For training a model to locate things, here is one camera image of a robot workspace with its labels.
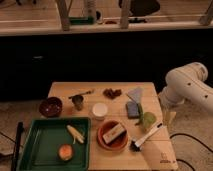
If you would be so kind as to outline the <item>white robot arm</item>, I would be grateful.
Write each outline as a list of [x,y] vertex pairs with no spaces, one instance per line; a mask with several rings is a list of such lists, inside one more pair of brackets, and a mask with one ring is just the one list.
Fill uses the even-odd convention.
[[161,105],[167,109],[181,105],[186,99],[213,114],[213,88],[205,84],[208,70],[200,62],[193,62],[170,70],[166,86],[159,94]]

